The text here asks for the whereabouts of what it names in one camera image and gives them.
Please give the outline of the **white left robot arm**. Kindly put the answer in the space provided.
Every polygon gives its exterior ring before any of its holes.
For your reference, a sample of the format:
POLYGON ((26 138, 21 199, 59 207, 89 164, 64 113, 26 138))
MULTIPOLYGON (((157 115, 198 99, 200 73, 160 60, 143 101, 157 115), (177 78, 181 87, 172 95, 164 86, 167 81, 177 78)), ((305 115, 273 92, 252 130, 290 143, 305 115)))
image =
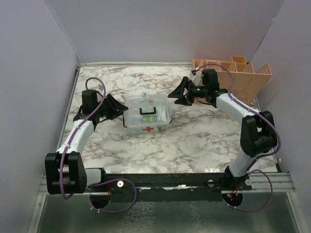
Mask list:
POLYGON ((101 168, 86 171, 82 152, 97 125, 105 120, 114 120, 128 107, 118 102, 111 94, 106 97, 93 89, 82 92, 82 105, 73 119, 73 128, 63 145, 45 157, 47 191, 61 194, 68 199, 72 194, 84 193, 87 186, 100 192, 106 189, 107 179, 101 168))

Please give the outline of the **clear bandage packet teal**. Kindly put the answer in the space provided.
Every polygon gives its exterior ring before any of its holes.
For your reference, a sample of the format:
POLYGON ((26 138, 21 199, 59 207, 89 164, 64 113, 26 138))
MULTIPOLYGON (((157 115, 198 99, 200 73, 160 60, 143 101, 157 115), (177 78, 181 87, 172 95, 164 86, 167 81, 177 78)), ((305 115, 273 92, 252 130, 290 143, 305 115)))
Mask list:
POLYGON ((157 111, 157 121, 167 121, 165 106, 157 106, 156 111, 157 111))

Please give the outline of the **green medicine box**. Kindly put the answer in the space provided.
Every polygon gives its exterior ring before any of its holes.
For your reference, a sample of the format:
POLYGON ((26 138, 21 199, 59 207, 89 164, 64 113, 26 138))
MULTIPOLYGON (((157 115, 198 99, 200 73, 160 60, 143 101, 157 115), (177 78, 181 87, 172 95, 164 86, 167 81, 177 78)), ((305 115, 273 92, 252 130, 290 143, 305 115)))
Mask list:
POLYGON ((143 122, 157 122, 157 118, 152 115, 143 116, 143 122))

